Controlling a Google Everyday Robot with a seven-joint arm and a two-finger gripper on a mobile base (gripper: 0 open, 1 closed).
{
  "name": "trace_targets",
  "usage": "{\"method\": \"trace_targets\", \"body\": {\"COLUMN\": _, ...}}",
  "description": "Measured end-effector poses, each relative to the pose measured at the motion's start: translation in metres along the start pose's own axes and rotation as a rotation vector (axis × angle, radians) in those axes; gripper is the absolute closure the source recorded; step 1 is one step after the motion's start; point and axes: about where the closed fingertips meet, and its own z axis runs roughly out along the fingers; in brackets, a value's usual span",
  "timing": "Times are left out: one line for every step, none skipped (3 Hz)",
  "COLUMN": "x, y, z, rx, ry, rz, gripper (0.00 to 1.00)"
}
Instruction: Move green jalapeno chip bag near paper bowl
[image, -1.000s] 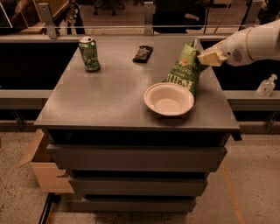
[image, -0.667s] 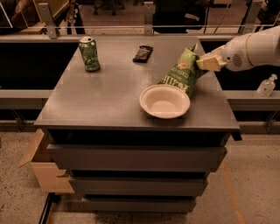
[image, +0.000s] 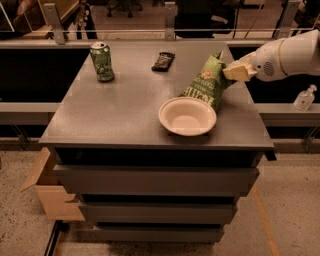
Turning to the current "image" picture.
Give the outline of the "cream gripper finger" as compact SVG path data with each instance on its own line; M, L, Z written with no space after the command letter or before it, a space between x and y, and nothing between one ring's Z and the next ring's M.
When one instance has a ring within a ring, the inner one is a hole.
M222 70L224 76L228 80L248 82L257 74L257 71L251 64L238 64L227 66Z
M254 53L249 53L243 57L241 57L238 60L233 61L230 63L231 67L244 65L246 68L252 68L253 67L253 57L255 56Z

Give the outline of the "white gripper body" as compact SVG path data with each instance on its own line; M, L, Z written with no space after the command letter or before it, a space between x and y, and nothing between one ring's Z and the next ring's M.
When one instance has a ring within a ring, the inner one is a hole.
M259 80L270 82L286 77L280 62L282 43L283 39L268 42L253 53L251 63Z

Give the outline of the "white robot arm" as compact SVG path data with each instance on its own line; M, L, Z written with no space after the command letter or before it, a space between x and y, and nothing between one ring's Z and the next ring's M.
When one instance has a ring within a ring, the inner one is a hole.
M252 77L264 82L289 76L320 75L319 31L268 42L223 69L226 79L248 82Z

